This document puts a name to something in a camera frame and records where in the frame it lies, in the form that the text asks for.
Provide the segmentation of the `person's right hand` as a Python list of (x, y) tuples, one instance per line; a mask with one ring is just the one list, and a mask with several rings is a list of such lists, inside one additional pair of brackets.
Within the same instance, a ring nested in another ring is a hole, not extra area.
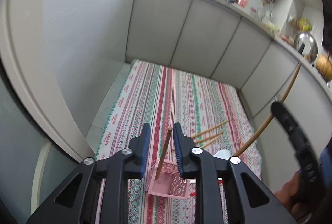
[(285, 183), (283, 187), (274, 193), (279, 202), (288, 210), (294, 218), (310, 214), (310, 210), (302, 203), (294, 203), (294, 196), (300, 188), (300, 172), (296, 171), (292, 179)]

